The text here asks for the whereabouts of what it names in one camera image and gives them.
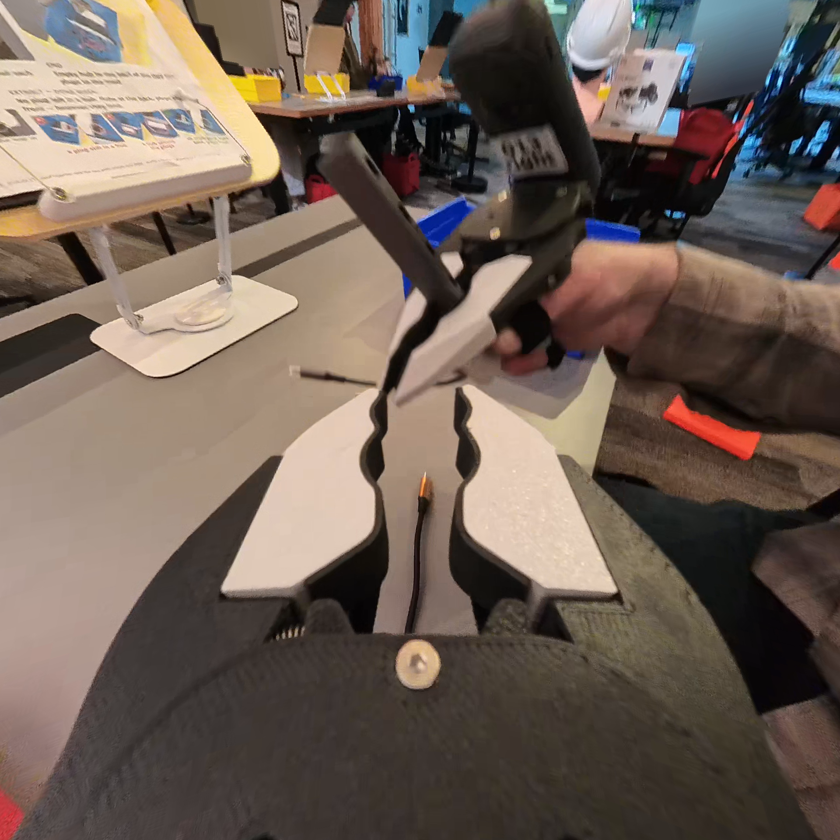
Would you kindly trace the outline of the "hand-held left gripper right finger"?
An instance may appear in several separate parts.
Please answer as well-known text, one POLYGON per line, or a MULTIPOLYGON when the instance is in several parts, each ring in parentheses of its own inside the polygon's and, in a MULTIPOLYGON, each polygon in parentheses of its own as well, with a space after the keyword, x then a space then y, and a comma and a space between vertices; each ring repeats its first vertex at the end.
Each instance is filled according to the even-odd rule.
POLYGON ((476 387, 455 392, 450 572, 478 627, 502 601, 538 629, 557 601, 619 603, 620 590, 555 448, 476 387))

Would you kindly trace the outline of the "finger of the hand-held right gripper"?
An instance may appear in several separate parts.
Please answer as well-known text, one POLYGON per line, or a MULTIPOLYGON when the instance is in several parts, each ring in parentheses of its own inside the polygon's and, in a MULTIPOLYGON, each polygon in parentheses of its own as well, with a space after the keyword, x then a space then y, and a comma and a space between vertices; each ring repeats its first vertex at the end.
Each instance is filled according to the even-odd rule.
POLYGON ((436 329, 441 315, 433 303, 414 289, 406 298, 389 343, 379 392, 391 394, 400 384, 407 362, 417 347, 436 329))
POLYGON ((497 328, 490 315, 531 264, 529 256, 508 255, 478 269, 464 300, 411 348, 394 386, 394 404, 409 403, 493 344, 497 328))

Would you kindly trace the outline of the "blue plastic bin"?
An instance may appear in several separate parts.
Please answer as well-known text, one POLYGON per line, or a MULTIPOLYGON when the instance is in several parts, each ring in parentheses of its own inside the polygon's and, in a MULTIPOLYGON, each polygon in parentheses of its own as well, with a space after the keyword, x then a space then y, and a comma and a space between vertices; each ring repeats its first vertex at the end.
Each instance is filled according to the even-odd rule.
POLYGON ((442 291, 444 309, 477 291, 481 268, 512 258, 513 275, 502 281, 502 293, 512 290, 514 302, 533 299, 557 286, 568 274, 578 244, 595 234, 596 241, 613 242, 614 230, 637 229, 585 218, 592 210, 585 182, 512 183, 491 200, 471 207, 464 197, 444 205, 415 223, 406 208, 396 208, 397 233, 406 239, 386 249, 424 294, 442 291))

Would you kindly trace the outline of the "thin black cable orange plug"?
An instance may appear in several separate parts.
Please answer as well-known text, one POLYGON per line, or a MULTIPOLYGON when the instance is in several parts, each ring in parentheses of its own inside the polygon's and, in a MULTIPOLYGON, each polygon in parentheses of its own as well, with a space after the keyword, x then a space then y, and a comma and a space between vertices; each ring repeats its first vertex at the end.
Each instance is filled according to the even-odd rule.
POLYGON ((434 503, 434 483, 427 473, 423 474, 416 499, 416 522, 413 536, 413 578, 411 596, 406 611, 403 633, 413 635, 417 629, 417 618, 424 589, 424 534, 427 515, 434 503))

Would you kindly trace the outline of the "hub cable grey plug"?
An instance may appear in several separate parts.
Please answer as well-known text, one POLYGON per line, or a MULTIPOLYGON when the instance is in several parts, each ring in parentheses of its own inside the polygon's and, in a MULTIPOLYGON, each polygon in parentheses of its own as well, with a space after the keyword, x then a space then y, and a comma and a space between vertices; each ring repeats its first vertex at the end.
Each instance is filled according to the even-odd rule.
POLYGON ((288 366, 288 374, 291 378, 300 380, 309 380, 314 382, 331 382, 342 385, 352 385, 361 388, 374 388, 378 390, 378 385, 374 381, 360 379, 344 374, 338 374, 331 371, 320 371, 312 369, 304 369, 299 365, 291 364, 288 366))

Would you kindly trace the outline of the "dark USB hub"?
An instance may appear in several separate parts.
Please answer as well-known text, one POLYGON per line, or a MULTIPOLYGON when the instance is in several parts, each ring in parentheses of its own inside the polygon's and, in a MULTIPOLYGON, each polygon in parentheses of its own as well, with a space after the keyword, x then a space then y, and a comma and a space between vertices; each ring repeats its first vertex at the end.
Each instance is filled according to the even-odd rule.
POLYGON ((436 251, 355 133, 322 139, 320 171, 426 301, 454 310, 466 294, 461 258, 436 251))

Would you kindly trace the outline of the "person's right hand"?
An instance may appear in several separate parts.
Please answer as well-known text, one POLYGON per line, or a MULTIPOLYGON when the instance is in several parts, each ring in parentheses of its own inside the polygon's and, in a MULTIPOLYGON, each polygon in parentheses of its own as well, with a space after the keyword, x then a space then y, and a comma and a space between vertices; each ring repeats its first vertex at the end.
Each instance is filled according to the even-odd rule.
POLYGON ((539 305, 551 337, 566 350, 628 356, 652 328, 673 292, 679 248, 586 239, 573 252, 564 282, 539 305))

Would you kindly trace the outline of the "white hard hat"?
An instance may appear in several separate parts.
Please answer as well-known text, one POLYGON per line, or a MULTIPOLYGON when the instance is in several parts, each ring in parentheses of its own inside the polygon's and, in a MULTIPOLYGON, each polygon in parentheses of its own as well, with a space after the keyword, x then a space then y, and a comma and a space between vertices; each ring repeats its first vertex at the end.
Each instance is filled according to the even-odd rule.
POLYGON ((593 77, 624 53, 633 28, 631 1, 583 1, 565 41, 573 73, 593 77))

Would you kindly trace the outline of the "person's dark trouser leg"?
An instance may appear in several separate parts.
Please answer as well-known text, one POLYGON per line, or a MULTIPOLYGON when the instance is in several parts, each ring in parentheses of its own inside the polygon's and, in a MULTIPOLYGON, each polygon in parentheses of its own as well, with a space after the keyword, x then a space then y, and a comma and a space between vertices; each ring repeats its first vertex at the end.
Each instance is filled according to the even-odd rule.
POLYGON ((724 500, 673 497, 640 479, 595 474, 697 594, 726 642, 760 714, 816 699, 828 684, 812 631, 753 573, 768 537, 823 525, 810 510, 772 511, 724 500))

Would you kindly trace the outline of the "wooden workbench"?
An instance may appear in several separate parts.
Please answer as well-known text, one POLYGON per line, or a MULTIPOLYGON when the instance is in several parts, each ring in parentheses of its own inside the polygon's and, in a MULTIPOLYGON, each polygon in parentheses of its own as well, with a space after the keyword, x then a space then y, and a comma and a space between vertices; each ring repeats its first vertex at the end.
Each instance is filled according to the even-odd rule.
POLYGON ((385 124, 394 109, 421 109, 423 117, 437 117, 459 100, 453 86, 428 82, 391 96, 350 91, 332 98, 294 94, 276 101, 251 102, 249 107, 280 157, 278 174, 262 192, 273 202, 277 214, 287 212, 289 203, 306 196, 307 162, 319 152, 321 137, 385 124))

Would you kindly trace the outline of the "red bag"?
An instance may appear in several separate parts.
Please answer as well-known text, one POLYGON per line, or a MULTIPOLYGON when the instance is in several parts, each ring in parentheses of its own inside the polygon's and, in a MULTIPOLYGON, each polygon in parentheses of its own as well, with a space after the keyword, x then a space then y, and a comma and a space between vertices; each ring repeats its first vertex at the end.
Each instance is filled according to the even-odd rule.
POLYGON ((715 168, 739 130, 724 111, 713 108, 689 108, 681 113, 675 142, 671 148, 680 162, 694 159, 688 183, 700 184, 715 168))

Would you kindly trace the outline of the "orange plastic object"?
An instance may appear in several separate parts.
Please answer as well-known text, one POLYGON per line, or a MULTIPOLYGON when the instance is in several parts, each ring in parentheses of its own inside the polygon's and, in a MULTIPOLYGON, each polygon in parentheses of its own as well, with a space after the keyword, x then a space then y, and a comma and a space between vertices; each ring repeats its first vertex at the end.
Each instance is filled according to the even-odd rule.
POLYGON ((681 395, 676 395, 668 404, 663 419, 740 460, 753 457, 762 437, 761 432, 737 429, 709 415, 693 411, 681 395))

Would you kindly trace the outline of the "white stand base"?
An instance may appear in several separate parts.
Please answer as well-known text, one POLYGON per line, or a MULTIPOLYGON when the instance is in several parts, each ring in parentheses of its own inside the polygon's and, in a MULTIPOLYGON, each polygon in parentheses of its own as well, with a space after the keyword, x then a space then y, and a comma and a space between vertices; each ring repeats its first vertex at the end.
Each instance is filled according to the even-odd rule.
POLYGON ((90 339, 100 350, 140 374, 164 379, 178 375, 227 347, 298 309, 298 299, 285 291, 234 275, 229 295, 214 281, 186 290, 139 310, 133 329, 123 318, 93 330, 90 339), (200 298, 220 293, 219 319, 184 324, 177 319, 200 298))

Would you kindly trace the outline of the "yellow plastic object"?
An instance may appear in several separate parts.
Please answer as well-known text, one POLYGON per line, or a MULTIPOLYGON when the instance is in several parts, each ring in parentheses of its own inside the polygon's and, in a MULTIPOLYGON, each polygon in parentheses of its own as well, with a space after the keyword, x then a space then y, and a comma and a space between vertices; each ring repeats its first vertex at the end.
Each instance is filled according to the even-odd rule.
POLYGON ((228 75, 228 80, 248 103, 277 102, 282 99, 282 83, 278 77, 246 74, 228 75))

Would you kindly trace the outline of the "orange traffic cone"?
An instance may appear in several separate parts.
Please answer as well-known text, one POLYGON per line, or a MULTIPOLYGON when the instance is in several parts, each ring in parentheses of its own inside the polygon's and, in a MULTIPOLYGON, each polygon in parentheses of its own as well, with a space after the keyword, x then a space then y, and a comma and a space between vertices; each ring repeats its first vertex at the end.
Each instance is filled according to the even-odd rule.
POLYGON ((838 182, 819 187, 803 213, 804 221, 811 228, 820 232, 839 233, 839 192, 838 182))

